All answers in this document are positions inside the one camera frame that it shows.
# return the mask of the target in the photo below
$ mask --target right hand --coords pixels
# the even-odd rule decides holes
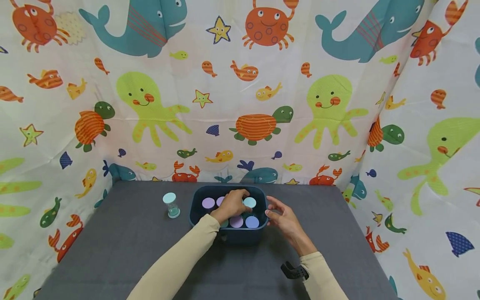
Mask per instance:
[[[317,252],[293,210],[272,196],[267,196],[267,200],[270,202],[268,210],[265,210],[265,214],[270,218],[267,225],[278,228],[300,257]]]

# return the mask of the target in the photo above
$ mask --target teal whale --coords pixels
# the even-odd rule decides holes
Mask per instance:
[[[341,60],[369,62],[376,52],[410,32],[425,0],[378,0],[353,33],[343,41],[332,37],[347,11],[342,11],[330,21],[317,15],[315,22],[323,30],[322,47],[325,52]]]
[[[146,54],[151,58],[160,54],[168,39],[185,27],[187,5],[185,0],[130,0],[127,26],[122,36],[113,36],[105,28],[110,20],[107,5],[100,8],[98,18],[83,9],[78,12],[109,48],[132,56]]]

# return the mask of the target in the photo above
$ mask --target blue fish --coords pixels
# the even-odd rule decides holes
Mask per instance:
[[[112,175],[112,183],[115,183],[119,180],[123,181],[130,181],[130,180],[135,180],[136,174],[135,172],[127,167],[117,165],[117,164],[111,164],[110,167],[107,165],[107,161],[104,160],[103,163],[105,164],[102,168],[105,172],[103,173],[103,177],[107,176],[107,174],[110,172]]]
[[[211,135],[214,135],[214,136],[219,136],[220,133],[218,132],[218,126],[219,125],[212,125],[212,126],[208,127],[206,132],[208,134],[211,134]]]
[[[274,183],[278,178],[278,172],[273,168],[253,169],[255,164],[253,161],[246,163],[241,160],[240,163],[237,167],[248,171],[240,180],[240,183]]]
[[[373,178],[377,177],[377,171],[374,169],[371,169],[370,172],[365,172],[367,173],[367,176],[372,176]]]
[[[367,189],[365,188],[363,182],[360,180],[360,174],[357,176],[352,176],[350,178],[350,183],[353,183],[355,185],[352,196],[357,198],[358,200],[365,199],[365,197],[367,196]]]
[[[122,148],[119,149],[119,157],[123,157],[127,154],[127,151],[123,150]]]
[[[448,231],[446,232],[450,245],[452,245],[452,253],[458,257],[469,250],[475,249],[472,243],[463,235]]]
[[[121,36],[113,36],[105,28],[110,20],[107,5],[100,8],[98,17],[83,9],[78,12],[107,47],[127,55],[146,54],[151,58],[160,54],[167,41],[185,27],[187,5],[185,0],[130,0],[127,27]]]
[[[342,24],[347,11],[340,12],[331,23],[325,16],[317,15],[315,22],[323,30],[322,47],[341,60],[369,62],[376,52],[410,32],[424,2],[378,0],[355,31],[343,41],[334,40],[333,31]]]
[[[68,166],[71,166],[73,163],[72,159],[70,156],[68,156],[67,151],[63,152],[63,154],[60,156],[60,165],[61,169],[65,169]]]

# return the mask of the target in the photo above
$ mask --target sand timer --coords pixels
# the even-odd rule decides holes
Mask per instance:
[[[167,205],[168,208],[168,217],[175,219],[180,215],[180,209],[175,201],[177,196],[175,193],[169,192],[163,196],[163,203]]]

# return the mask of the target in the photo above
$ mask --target yellow fish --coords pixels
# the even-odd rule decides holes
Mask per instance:
[[[432,273],[430,273],[430,268],[426,265],[417,266],[413,262],[412,255],[410,254],[408,248],[405,249],[403,255],[407,258],[410,270],[425,294],[427,294],[433,300],[445,300],[446,294],[444,287],[442,287],[438,279],[433,276]]]
[[[271,97],[275,96],[281,88],[282,88],[282,83],[279,83],[276,86],[275,90],[272,90],[271,87],[266,86],[265,88],[261,88],[257,91],[256,97],[259,101],[266,101]]]
[[[170,52],[170,57],[173,57],[176,60],[186,60],[188,58],[188,53],[185,51],[178,51],[175,53]]]
[[[395,108],[399,108],[400,106],[405,105],[406,100],[407,99],[403,98],[400,102],[393,103],[393,96],[391,95],[390,97],[388,97],[387,103],[385,103],[385,109],[392,110]]]
[[[215,158],[208,158],[205,156],[206,161],[210,161],[213,163],[224,163],[229,161],[233,158],[233,153],[230,150],[225,150],[222,152],[217,152]]]
[[[75,197],[80,199],[85,195],[87,195],[87,193],[92,189],[93,185],[95,184],[95,181],[96,181],[95,169],[88,170],[87,175],[85,175],[85,178],[82,180],[82,183],[84,184],[84,187],[85,187],[85,191],[81,194],[76,194]]]
[[[68,84],[67,86],[67,92],[70,95],[70,98],[72,100],[75,100],[78,96],[80,96],[84,91],[87,86],[87,82],[82,78],[82,84],[80,86],[77,86],[76,84]]]
[[[297,164],[291,164],[290,166],[287,166],[286,164],[283,164],[283,168],[290,172],[298,172],[303,168],[303,166]]]
[[[135,162],[135,164],[147,171],[153,171],[156,169],[156,164],[151,164],[151,163],[139,163],[138,161]]]

